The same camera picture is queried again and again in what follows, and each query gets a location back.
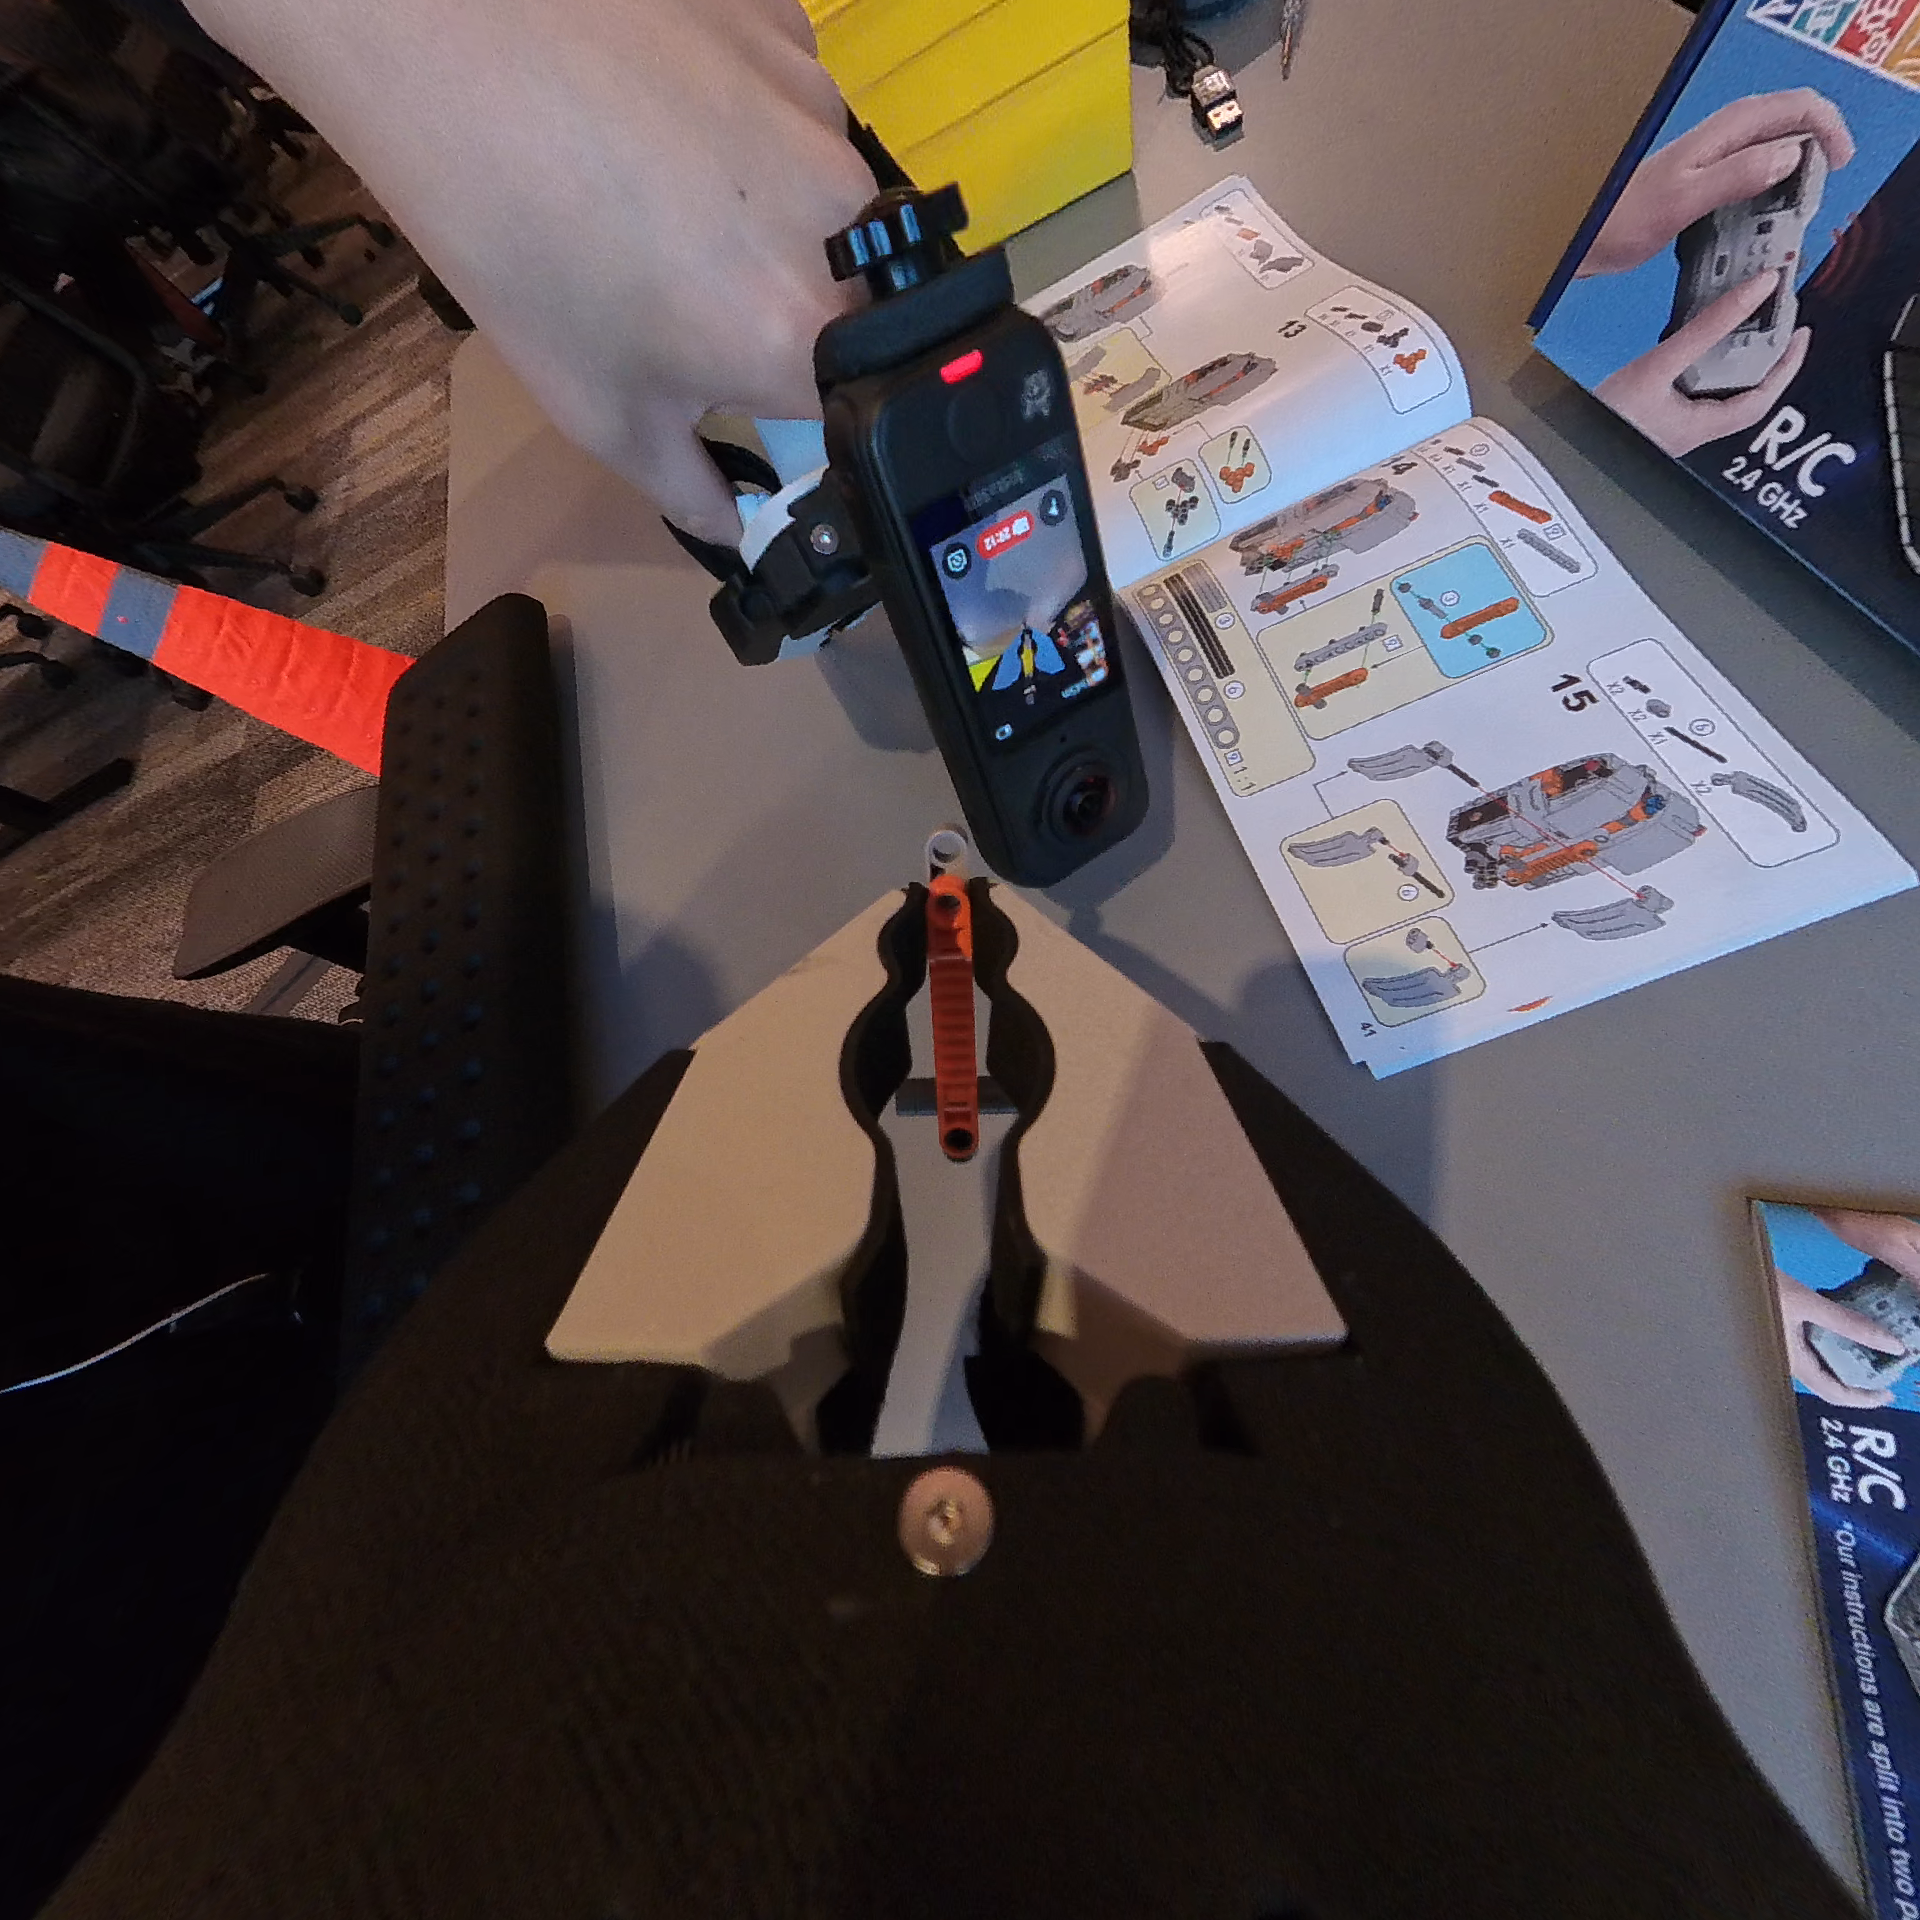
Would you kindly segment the blue toy box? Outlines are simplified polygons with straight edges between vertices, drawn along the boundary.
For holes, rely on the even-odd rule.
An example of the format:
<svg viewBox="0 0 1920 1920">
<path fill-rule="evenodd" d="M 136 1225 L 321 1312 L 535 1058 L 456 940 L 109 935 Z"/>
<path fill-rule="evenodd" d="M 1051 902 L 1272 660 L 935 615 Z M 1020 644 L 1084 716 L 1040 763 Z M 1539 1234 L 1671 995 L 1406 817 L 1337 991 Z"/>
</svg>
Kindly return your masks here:
<svg viewBox="0 0 1920 1920">
<path fill-rule="evenodd" d="M 1917 4 L 1707 4 L 1535 347 L 1917 644 Z"/>
</svg>

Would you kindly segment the person's left hand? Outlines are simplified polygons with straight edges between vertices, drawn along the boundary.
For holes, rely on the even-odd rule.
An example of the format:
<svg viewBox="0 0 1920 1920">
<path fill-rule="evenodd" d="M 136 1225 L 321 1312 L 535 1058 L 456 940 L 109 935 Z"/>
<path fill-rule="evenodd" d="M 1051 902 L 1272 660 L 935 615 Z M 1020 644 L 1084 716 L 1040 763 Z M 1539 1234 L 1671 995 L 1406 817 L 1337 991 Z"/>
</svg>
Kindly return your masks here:
<svg viewBox="0 0 1920 1920">
<path fill-rule="evenodd" d="M 373 4 L 399 106 L 353 166 L 545 416 L 677 526 L 732 543 L 710 409 L 819 414 L 848 307 L 824 239 L 872 176 L 785 3 Z"/>
</svg>

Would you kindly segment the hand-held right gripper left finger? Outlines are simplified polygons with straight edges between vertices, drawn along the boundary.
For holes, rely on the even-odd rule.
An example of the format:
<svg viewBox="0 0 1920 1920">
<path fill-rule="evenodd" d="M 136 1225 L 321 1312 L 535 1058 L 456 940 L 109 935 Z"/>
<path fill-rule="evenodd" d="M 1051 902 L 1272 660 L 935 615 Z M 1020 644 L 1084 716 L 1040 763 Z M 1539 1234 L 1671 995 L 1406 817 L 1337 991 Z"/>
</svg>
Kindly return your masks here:
<svg viewBox="0 0 1920 1920">
<path fill-rule="evenodd" d="M 879 1119 L 919 987 L 912 882 L 705 1032 L 545 1354 L 760 1378 L 803 1443 L 869 1455 L 905 1320 Z"/>
</svg>

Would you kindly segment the orange grey striped tape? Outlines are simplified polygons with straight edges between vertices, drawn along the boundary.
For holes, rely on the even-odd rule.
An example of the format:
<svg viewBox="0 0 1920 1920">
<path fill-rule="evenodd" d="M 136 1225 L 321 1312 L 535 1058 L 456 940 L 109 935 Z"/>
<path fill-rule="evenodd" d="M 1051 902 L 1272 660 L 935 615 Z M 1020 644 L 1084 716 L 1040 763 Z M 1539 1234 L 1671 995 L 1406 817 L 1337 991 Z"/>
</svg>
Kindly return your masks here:
<svg viewBox="0 0 1920 1920">
<path fill-rule="evenodd" d="M 408 657 L 14 531 L 3 531 L 3 587 L 270 728 L 380 772 L 387 706 Z"/>
</svg>

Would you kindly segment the open instruction booklet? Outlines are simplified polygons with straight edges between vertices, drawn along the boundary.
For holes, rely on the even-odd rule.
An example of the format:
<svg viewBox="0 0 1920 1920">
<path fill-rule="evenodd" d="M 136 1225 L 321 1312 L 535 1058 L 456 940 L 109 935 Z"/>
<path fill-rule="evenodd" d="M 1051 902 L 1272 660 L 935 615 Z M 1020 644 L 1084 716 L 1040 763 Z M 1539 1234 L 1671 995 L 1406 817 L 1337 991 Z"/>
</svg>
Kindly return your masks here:
<svg viewBox="0 0 1920 1920">
<path fill-rule="evenodd" d="M 1358 1065 L 1913 884 L 1472 414 L 1446 334 L 1245 179 L 1028 312 L 1115 600 Z"/>
</svg>

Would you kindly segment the grey desk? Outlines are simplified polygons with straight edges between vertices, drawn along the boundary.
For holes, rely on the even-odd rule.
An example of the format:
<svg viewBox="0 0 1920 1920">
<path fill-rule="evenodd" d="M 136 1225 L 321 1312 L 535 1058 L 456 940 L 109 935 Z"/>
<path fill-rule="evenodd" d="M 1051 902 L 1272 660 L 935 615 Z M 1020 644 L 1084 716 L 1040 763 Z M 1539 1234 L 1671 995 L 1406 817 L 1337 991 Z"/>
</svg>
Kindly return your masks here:
<svg viewBox="0 0 1920 1920">
<path fill-rule="evenodd" d="M 1448 334 L 1477 409 L 1752 706 L 1915 857 L 1915 660 L 1529 351 L 1525 318 L 1656 90 L 1673 4 L 1312 4 L 1211 31 L 1248 130 L 1211 154 L 1136 84 L 1136 170 L 1009 246 L 1032 292 L 1225 174 Z M 651 506 L 452 360 L 448 623 L 555 617 L 574 763 L 576 1086 L 596 1113 L 881 892 L 949 801 L 881 625 L 741 671 Z M 1697 1668 L 1857 1883 L 1811 1617 L 1803 1489 L 1748 1193 L 1915 1198 L 1915 895 L 1374 1082 L 1347 1062 L 1158 691 L 1155 810 L 1041 899 L 1235 1046 L 1446 1240 L 1579 1419 Z"/>
</svg>

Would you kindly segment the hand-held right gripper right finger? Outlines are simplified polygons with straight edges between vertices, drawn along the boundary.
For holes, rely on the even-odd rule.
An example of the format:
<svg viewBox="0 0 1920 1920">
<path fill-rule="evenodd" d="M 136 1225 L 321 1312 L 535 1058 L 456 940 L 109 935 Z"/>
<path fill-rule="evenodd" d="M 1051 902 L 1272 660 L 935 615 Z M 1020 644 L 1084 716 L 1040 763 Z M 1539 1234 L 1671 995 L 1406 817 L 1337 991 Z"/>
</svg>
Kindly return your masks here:
<svg viewBox="0 0 1920 1920">
<path fill-rule="evenodd" d="M 1188 1024 L 1005 884 L 974 884 L 974 960 L 1017 1113 L 971 1359 L 990 1443 L 1076 1447 L 1137 1378 L 1343 1342 Z"/>
</svg>

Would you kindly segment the yellow plastic bin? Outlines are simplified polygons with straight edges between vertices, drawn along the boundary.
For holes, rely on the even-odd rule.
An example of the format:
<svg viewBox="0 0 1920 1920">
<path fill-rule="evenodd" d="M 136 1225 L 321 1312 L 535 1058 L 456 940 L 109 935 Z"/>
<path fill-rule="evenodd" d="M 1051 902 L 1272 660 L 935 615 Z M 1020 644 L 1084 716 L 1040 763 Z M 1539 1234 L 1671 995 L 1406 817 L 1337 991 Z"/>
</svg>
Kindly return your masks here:
<svg viewBox="0 0 1920 1920">
<path fill-rule="evenodd" d="M 1134 163 L 1125 3 L 804 3 L 854 115 L 916 186 L 959 184 L 964 250 Z"/>
</svg>

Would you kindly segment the black office chair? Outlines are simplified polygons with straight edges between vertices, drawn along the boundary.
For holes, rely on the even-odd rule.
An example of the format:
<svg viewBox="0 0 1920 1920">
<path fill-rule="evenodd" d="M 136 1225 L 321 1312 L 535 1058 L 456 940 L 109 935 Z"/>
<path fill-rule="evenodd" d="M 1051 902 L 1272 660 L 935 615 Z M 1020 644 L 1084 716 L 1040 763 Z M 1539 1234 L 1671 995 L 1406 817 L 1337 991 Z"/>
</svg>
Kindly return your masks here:
<svg viewBox="0 0 1920 1920">
<path fill-rule="evenodd" d="M 319 500 L 313 490 L 268 475 L 189 500 L 200 480 L 200 418 L 159 390 L 144 356 L 63 303 L 11 274 L 3 287 L 4 526 L 182 585 L 203 585 L 205 570 L 241 570 L 277 574 L 302 595 L 325 591 L 316 567 L 199 543 L 199 534 L 265 495 L 311 513 Z"/>
<path fill-rule="evenodd" d="M 360 234 L 368 255 L 395 247 L 395 232 L 349 209 L 299 225 L 277 201 L 272 166 L 302 160 L 316 130 L 248 68 L 214 52 L 192 52 L 181 34 L 132 20 L 119 8 L 102 17 L 102 76 L 119 106 L 102 155 L 131 193 L 135 227 L 200 265 L 223 247 L 223 282 L 213 307 L 217 327 L 238 342 L 253 288 L 316 298 L 347 324 L 360 310 L 321 292 L 321 247 Z"/>
</svg>

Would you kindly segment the orange toy beam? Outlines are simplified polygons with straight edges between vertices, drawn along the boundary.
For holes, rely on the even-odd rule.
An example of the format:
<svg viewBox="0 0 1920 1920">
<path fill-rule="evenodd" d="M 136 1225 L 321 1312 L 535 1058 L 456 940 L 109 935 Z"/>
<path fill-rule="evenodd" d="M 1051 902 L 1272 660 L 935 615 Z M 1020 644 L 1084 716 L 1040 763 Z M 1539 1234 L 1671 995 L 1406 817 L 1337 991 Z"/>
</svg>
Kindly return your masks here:
<svg viewBox="0 0 1920 1920">
<path fill-rule="evenodd" d="M 979 1147 L 974 929 L 969 887 L 958 871 L 928 880 L 925 950 L 940 1143 L 949 1161 L 971 1161 Z"/>
</svg>

